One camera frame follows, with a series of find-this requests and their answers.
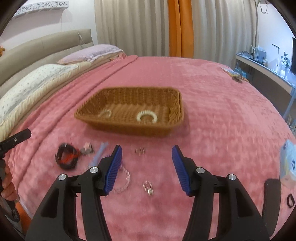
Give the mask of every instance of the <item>wall shelf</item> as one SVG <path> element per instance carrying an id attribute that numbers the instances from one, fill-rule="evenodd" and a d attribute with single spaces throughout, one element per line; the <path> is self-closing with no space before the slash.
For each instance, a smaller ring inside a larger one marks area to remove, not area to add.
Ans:
<path id="1" fill-rule="evenodd" d="M 21 6 L 15 15 L 12 17 L 18 18 L 27 14 L 41 11 L 50 11 L 50 10 L 65 10 L 69 7 L 69 1 L 48 1 L 48 2 L 39 2 L 28 5 Z"/>

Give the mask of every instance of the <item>pink bedspread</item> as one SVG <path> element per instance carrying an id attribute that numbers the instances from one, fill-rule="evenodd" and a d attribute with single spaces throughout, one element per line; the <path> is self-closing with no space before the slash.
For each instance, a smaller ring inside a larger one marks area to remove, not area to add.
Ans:
<path id="1" fill-rule="evenodd" d="M 90 142 L 98 150 L 101 142 L 108 141 L 104 155 L 111 154 L 116 144 L 121 145 L 123 163 L 131 175 L 125 192 L 102 198 L 113 240 L 182 240 L 193 198 L 181 190 L 171 160 L 173 145 L 179 145 L 185 156 L 214 175 L 235 173 L 262 212 L 264 181 L 279 177 L 279 149 L 286 139 L 295 143 L 295 138 L 265 97 L 249 83 L 232 80 L 221 67 L 196 59 L 129 56 L 91 70 L 65 86 L 20 126 L 19 130 L 29 128 L 32 137 L 8 157 L 21 203 L 33 215 L 53 181 L 64 172 L 54 159 L 60 143 L 82 147 Z M 92 94 L 111 86 L 179 89 L 184 124 L 169 137 L 158 139 L 104 133 L 73 117 Z M 142 147 L 146 153 L 135 155 L 135 149 Z M 80 158 L 76 169 L 66 173 L 82 174 L 92 158 Z M 123 177 L 119 173 L 117 186 L 124 184 Z M 153 185 L 153 196 L 143 189 L 146 180 Z M 290 192 L 282 186 L 276 232 L 292 211 L 286 204 Z M 210 238 L 217 227 L 216 196 L 214 203 Z M 81 208 L 77 210 L 79 233 L 85 238 Z"/>

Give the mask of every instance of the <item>desk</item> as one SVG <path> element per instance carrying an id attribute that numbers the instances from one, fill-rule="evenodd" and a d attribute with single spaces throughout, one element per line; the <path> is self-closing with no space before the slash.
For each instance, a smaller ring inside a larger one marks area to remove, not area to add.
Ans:
<path id="1" fill-rule="evenodd" d="M 290 109 L 293 105 L 293 102 L 296 98 L 296 76 L 292 73 L 288 75 L 288 80 L 285 80 L 283 77 L 278 75 L 277 73 L 273 72 L 269 68 L 266 68 L 265 66 L 257 63 L 256 61 L 253 61 L 249 59 L 246 56 L 243 56 L 242 54 L 236 54 L 235 56 L 237 60 L 237 68 L 239 68 L 239 63 L 243 62 L 252 68 L 260 71 L 262 74 L 266 75 L 270 79 L 272 79 L 274 82 L 276 82 L 279 86 L 281 86 L 285 91 L 287 91 L 291 95 L 290 102 L 288 104 L 288 107 L 283 115 L 283 119 L 286 120 L 286 118 L 289 115 Z"/>

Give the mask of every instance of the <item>black bracelet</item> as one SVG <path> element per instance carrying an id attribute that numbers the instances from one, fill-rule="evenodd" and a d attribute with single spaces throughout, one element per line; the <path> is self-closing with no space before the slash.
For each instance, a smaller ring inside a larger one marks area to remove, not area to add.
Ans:
<path id="1" fill-rule="evenodd" d="M 295 200 L 292 194 L 289 194 L 287 197 L 287 205 L 289 208 L 292 208 L 295 205 Z"/>
<path id="2" fill-rule="evenodd" d="M 77 155 L 78 151 L 75 149 L 75 147 L 73 147 L 67 143 L 63 143 L 59 146 L 57 154 L 55 155 L 56 162 L 62 169 L 70 170 L 70 169 L 75 168 L 77 161 L 78 161 L 78 157 L 73 158 L 70 163 L 62 163 L 63 153 Z"/>

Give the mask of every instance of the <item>headboard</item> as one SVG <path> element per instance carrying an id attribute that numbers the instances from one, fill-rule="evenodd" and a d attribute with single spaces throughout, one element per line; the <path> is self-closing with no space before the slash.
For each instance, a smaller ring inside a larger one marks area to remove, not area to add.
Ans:
<path id="1" fill-rule="evenodd" d="M 0 98 L 34 69 L 93 46 L 90 29 L 47 35 L 21 44 L 0 57 Z"/>

